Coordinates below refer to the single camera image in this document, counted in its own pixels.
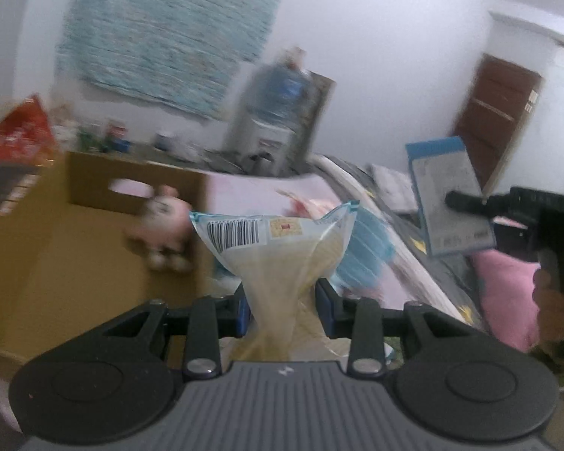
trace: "cardboard box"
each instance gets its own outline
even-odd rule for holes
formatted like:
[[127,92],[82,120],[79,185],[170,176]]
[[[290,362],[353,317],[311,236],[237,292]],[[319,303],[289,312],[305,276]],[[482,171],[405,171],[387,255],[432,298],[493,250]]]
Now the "cardboard box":
[[146,201],[109,190],[116,179],[170,185],[205,209],[206,176],[103,154],[69,153],[0,218],[0,376],[155,298],[189,305],[211,255],[194,236],[190,274],[152,272],[124,228]]

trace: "plush toy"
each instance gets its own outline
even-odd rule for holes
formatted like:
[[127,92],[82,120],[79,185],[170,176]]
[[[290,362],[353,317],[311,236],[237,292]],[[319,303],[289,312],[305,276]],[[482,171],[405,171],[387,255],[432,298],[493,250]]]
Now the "plush toy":
[[182,256],[184,244],[193,231],[192,207],[177,197],[177,190],[160,186],[155,197],[146,202],[139,222],[127,230],[130,239],[144,241],[149,249],[151,269],[166,265],[179,272],[190,270],[190,262]]

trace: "hand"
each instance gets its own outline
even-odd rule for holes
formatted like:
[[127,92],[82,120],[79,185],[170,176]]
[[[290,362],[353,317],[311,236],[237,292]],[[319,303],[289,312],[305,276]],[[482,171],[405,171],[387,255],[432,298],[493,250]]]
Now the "hand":
[[542,344],[564,341],[564,295],[551,289],[551,280],[543,269],[533,276],[533,300],[539,306],[537,323]]

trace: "rice bag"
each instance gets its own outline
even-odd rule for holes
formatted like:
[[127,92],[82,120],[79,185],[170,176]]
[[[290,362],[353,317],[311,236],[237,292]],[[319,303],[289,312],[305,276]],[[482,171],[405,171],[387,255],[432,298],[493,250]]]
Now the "rice bag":
[[191,213],[209,250],[242,280],[255,319],[256,327],[237,345],[233,359],[292,360],[293,339],[305,339],[301,328],[319,327],[313,338],[323,334],[310,289],[340,263],[358,205],[343,204],[319,220]]

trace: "wooden door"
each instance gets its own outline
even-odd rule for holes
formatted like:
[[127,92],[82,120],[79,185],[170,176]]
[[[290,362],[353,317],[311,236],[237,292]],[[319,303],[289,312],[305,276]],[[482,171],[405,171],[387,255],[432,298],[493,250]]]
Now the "wooden door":
[[456,122],[481,188],[502,162],[537,99],[541,77],[507,61],[485,56],[468,103]]

